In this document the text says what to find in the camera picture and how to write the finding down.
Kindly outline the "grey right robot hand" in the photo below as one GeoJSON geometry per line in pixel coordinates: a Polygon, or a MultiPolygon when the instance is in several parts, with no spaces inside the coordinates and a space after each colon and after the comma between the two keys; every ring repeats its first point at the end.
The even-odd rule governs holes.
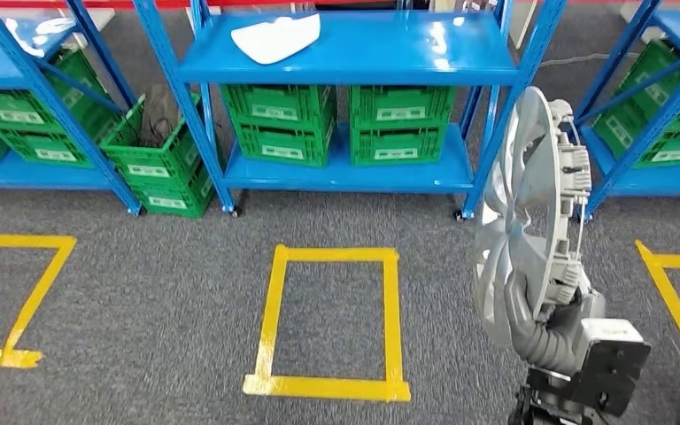
{"type": "Polygon", "coordinates": [[[533,318],[526,294],[527,279],[511,275],[505,287],[506,318],[513,347],[529,363],[573,356],[582,320],[601,319],[607,312],[604,296],[587,281],[573,289],[568,304],[549,305],[542,320],[533,318]]]}

